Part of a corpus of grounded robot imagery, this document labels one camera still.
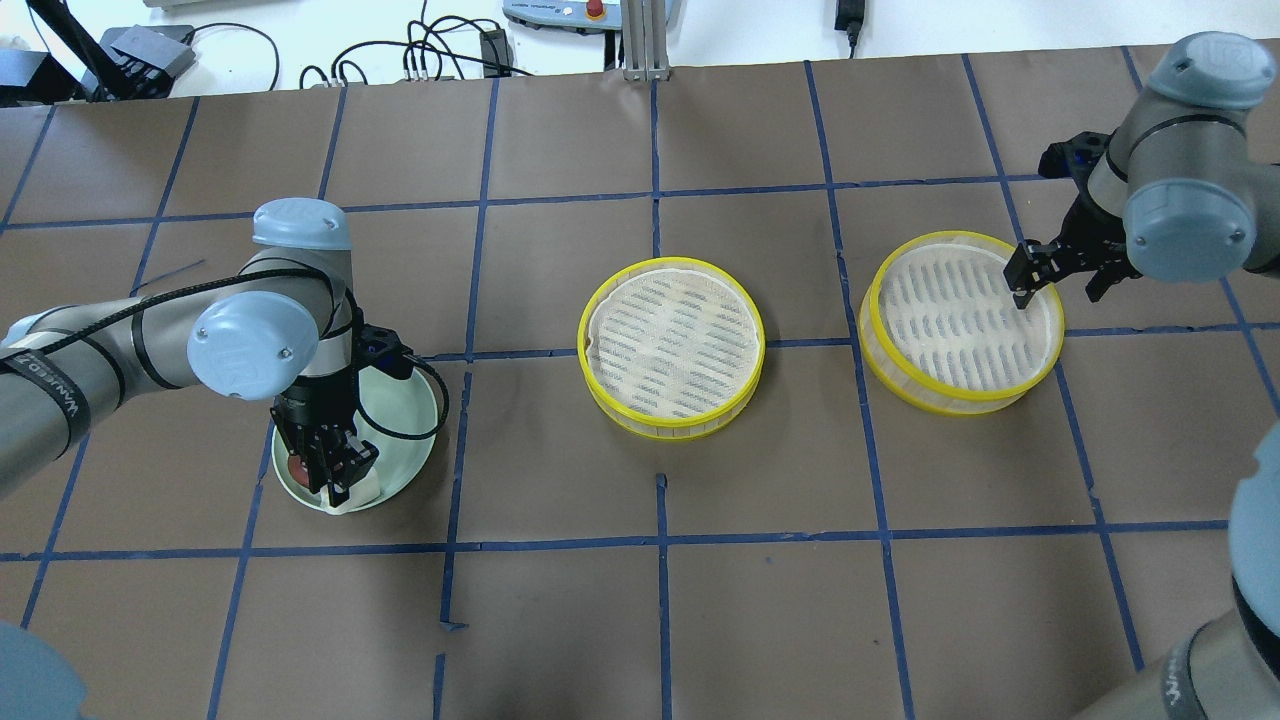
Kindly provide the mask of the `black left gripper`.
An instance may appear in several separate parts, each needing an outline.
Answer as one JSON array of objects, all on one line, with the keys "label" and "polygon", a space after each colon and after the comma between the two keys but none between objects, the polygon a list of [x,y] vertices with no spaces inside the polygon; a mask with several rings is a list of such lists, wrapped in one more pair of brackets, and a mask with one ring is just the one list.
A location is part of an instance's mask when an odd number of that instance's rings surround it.
[{"label": "black left gripper", "polygon": [[[355,375],[302,375],[273,400],[276,461],[287,487],[305,496],[319,496],[328,484],[334,495],[344,497],[347,488],[374,469],[378,447],[355,433],[356,398]],[[334,451],[326,456],[329,450]],[[287,475],[285,456],[291,454],[303,459],[310,492]]]}]

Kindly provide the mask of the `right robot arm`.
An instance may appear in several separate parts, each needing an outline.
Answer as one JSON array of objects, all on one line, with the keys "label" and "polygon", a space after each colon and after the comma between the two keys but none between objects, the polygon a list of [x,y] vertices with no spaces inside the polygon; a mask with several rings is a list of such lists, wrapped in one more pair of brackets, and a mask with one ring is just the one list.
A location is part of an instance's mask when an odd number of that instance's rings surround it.
[{"label": "right robot arm", "polygon": [[[1018,246],[1004,278],[1019,309],[1089,273],[1098,301],[1129,278],[1277,275],[1277,167],[1252,161],[1245,123],[1277,79],[1260,42],[1206,31],[1176,41],[1121,124],[1050,145],[1039,174],[1076,199],[1050,242]],[[1279,714],[1277,432],[1254,451],[1228,519],[1233,606],[1079,712],[1082,719],[1275,719]]]}]

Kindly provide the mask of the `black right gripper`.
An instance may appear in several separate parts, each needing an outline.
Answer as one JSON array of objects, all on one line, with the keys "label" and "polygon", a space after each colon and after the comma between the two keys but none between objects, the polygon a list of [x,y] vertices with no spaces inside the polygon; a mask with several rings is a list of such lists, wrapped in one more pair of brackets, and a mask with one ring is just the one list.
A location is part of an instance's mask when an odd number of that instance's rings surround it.
[{"label": "black right gripper", "polygon": [[1094,272],[1085,283],[1091,302],[1100,302],[1125,279],[1140,278],[1126,254],[1121,219],[1078,195],[1052,241],[1028,240],[1012,250],[1005,281],[1015,307],[1028,309],[1041,290],[1084,272]]}]

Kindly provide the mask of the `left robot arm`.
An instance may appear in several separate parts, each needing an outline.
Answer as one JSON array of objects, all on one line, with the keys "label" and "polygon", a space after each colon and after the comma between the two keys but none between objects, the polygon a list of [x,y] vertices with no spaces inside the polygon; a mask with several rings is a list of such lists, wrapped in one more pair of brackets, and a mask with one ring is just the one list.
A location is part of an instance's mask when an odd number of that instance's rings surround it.
[{"label": "left robot arm", "polygon": [[335,204],[278,199],[253,214],[259,251],[234,274],[165,293],[52,307],[3,340],[1,483],[10,495],[124,404],[204,386],[271,401],[303,483],[337,503],[379,452],[361,439],[362,315],[349,223]]}]

